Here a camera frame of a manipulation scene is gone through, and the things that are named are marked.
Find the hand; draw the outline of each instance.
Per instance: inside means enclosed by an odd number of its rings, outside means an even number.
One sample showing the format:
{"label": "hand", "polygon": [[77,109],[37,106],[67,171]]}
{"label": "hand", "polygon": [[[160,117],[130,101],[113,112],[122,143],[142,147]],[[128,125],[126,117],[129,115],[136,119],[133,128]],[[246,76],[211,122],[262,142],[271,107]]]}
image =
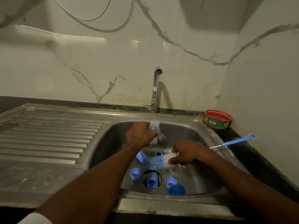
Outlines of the hand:
{"label": "hand", "polygon": [[133,127],[126,133],[128,143],[136,146],[138,149],[142,149],[144,146],[148,145],[158,135],[158,133],[150,135],[147,132],[146,122],[134,123]]}
{"label": "hand", "polygon": [[186,168],[186,163],[194,163],[196,159],[204,161],[214,151],[201,142],[184,139],[175,143],[172,152],[178,152],[178,156],[169,159],[168,163],[180,163],[182,168]]}

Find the person's left hand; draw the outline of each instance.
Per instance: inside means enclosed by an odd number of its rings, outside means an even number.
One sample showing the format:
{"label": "person's left hand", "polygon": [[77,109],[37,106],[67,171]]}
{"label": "person's left hand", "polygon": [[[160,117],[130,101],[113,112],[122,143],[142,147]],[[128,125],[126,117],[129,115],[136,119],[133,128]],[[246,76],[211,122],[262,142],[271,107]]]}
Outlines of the person's left hand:
{"label": "person's left hand", "polygon": [[138,149],[142,149],[144,146],[148,145],[158,133],[150,135],[147,132],[146,122],[136,122],[133,127],[129,129],[126,133],[128,143],[136,146]]}

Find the faucet spout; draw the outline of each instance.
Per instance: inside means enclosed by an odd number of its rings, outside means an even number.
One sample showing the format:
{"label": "faucet spout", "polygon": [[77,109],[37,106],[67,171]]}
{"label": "faucet spout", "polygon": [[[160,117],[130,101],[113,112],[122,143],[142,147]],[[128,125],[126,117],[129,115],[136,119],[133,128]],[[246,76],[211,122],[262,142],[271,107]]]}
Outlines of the faucet spout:
{"label": "faucet spout", "polygon": [[155,72],[154,72],[154,83],[153,83],[153,88],[152,88],[152,101],[151,101],[150,105],[144,105],[144,106],[150,106],[152,110],[156,109],[159,77],[160,77],[160,74],[162,74],[162,73],[163,73],[162,69],[159,66],[157,66],[155,68]]}

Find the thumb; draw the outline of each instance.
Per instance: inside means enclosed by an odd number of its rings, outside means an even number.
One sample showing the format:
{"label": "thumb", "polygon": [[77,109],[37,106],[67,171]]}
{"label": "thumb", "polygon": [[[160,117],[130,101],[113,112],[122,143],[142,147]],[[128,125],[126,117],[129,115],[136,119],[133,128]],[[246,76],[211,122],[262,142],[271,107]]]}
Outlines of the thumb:
{"label": "thumb", "polygon": [[159,136],[158,132],[155,132],[153,134],[151,134],[149,137],[148,137],[148,142],[150,143],[155,137]]}
{"label": "thumb", "polygon": [[178,157],[178,156],[175,156],[175,157],[173,157],[173,158],[170,158],[170,159],[168,160],[168,163],[169,163],[169,164],[176,164],[176,163],[179,163],[179,157]]}

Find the ridged drainboard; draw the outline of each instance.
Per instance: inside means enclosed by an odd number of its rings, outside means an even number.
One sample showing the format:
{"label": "ridged drainboard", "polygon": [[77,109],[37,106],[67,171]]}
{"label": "ridged drainboard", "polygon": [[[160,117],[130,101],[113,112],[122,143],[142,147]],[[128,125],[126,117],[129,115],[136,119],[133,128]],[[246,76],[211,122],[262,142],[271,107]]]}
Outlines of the ridged drainboard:
{"label": "ridged drainboard", "polygon": [[99,121],[15,115],[0,122],[0,159],[73,165]]}

